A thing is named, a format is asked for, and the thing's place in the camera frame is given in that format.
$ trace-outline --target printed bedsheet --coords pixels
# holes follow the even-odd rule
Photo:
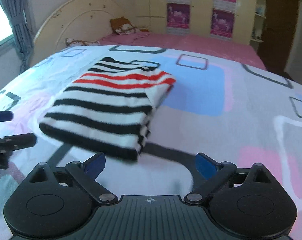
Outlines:
[[[0,137],[33,132],[33,148],[14,152],[0,170],[0,240],[11,237],[2,210],[39,162],[64,166],[93,153],[45,136],[39,121],[57,95],[103,57],[157,66],[176,78],[151,123],[147,146],[135,164],[107,158],[97,181],[118,197],[182,197],[202,179],[194,159],[204,152],[238,167],[263,163],[294,200],[298,217],[290,236],[302,240],[302,86],[267,71],[204,54],[136,46],[72,47],[18,76],[0,91]]]

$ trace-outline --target white headboard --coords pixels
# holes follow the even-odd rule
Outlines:
[[[111,34],[110,19],[121,16],[124,10],[113,0],[70,0],[37,32],[30,66],[64,49],[66,38],[96,41]]]

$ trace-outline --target striped shirt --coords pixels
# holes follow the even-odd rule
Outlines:
[[[148,124],[174,82],[156,67],[106,57],[58,96],[40,129],[65,143],[136,160]]]

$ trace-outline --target curtain tieback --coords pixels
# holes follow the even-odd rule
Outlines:
[[[24,13],[20,13],[17,16],[9,19],[9,22],[12,27],[14,27],[20,23],[26,23],[25,18],[24,18]]]

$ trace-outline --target gray curtain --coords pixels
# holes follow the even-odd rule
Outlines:
[[[27,0],[0,0],[0,5],[12,27],[16,49],[22,60],[20,71],[24,72],[29,68],[29,58],[33,49],[31,32],[25,19]]]

